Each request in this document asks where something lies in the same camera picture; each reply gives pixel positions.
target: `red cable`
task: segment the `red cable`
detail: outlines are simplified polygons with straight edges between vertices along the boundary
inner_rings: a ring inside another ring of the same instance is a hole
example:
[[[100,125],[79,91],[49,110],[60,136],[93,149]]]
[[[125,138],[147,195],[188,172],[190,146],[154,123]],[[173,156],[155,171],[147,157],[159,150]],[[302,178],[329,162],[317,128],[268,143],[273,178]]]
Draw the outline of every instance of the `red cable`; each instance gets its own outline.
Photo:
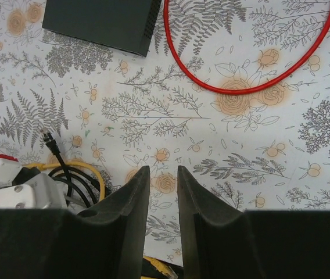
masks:
[[[329,15],[327,18],[327,21],[325,22],[324,28],[321,30],[320,35],[314,42],[314,44],[311,46],[311,48],[306,52],[305,55],[297,62],[295,63],[291,68],[289,68],[286,72],[282,73],[280,76],[274,78],[273,80],[270,80],[262,85],[253,87],[253,88],[247,88],[247,89],[242,89],[242,90],[229,90],[229,89],[222,89],[218,87],[214,87],[211,85],[208,85],[207,83],[204,83],[200,81],[197,77],[195,77],[181,62],[180,57],[177,54],[177,51],[174,48],[173,41],[171,39],[171,34],[170,34],[170,26],[169,26],[169,1],[170,0],[164,0],[164,26],[165,26],[165,33],[166,33],[166,38],[167,42],[169,44],[169,48],[171,51],[171,54],[173,55],[175,61],[181,68],[181,70],[188,76],[193,82],[197,83],[199,86],[208,89],[210,91],[214,91],[216,93],[220,94],[228,94],[228,95],[241,95],[241,94],[251,94],[257,91],[261,91],[264,89],[267,89],[268,87],[271,87],[278,82],[282,81],[283,79],[289,77],[294,71],[296,71],[302,64],[304,64],[310,57],[311,55],[316,51],[316,49],[319,47],[323,39],[325,38],[327,32],[330,29],[330,11]]]

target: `white power adapter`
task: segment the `white power adapter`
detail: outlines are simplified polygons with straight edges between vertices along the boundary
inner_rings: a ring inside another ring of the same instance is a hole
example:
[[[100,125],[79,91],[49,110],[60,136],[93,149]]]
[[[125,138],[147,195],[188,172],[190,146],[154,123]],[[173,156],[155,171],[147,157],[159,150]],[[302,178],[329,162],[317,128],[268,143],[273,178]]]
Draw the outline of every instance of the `white power adapter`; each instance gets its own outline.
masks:
[[[24,184],[0,189],[0,209],[67,208],[61,187],[44,173]]]

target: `yellow cable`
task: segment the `yellow cable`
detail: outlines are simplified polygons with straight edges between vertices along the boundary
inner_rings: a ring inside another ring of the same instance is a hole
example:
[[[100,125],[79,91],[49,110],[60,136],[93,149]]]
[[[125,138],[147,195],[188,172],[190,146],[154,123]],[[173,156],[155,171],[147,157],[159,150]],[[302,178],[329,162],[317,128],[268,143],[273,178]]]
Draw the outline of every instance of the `yellow cable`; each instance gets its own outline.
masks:
[[[105,181],[104,181],[103,177],[101,176],[100,172],[98,172],[98,170],[96,168],[94,168],[92,165],[90,165],[88,163],[75,162],[75,161],[68,161],[68,162],[66,162],[66,165],[84,167],[85,169],[88,169],[92,173],[94,173],[96,175],[96,177],[98,178],[99,187],[100,187],[100,190],[101,190],[101,193],[99,195],[99,201],[101,201],[102,199],[105,198],[105,186],[106,186],[106,184],[105,184]],[[47,170],[47,169],[54,169],[56,167],[60,167],[60,164],[59,163],[55,163],[55,164],[31,163],[31,164],[24,165],[24,167],[28,167],[29,169],[32,168],[32,167],[36,167],[39,170]]]
[[[161,272],[168,278],[174,278],[174,272],[166,264],[160,262],[153,257],[143,256],[143,258],[149,261],[159,272]]]

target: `table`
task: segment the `table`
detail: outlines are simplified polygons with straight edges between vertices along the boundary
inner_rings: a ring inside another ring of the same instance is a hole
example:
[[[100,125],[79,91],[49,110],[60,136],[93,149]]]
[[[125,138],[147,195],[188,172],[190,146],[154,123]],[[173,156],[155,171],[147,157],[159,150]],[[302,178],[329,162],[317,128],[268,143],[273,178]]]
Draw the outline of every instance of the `table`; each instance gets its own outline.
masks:
[[[329,10],[329,1],[172,3],[181,59],[198,78],[230,89],[295,63]],[[113,190],[149,165],[146,255],[182,263],[179,164],[240,210],[330,209],[330,33],[283,83],[225,96],[175,65],[161,13],[142,58],[45,31],[44,9],[0,0],[0,152],[54,162],[40,141],[46,127],[66,159],[98,166]]]

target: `black device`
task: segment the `black device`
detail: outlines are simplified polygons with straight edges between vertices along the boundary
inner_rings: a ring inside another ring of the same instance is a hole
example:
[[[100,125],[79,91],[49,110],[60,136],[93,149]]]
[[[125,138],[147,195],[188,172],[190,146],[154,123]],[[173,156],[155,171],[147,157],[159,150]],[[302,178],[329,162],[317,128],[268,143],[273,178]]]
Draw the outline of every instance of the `black device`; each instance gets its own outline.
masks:
[[[146,56],[161,0],[48,0],[42,27]]]
[[[184,278],[330,278],[330,211],[240,212],[178,168]]]
[[[149,186],[149,167],[142,167],[78,216],[0,210],[0,278],[140,278]]]

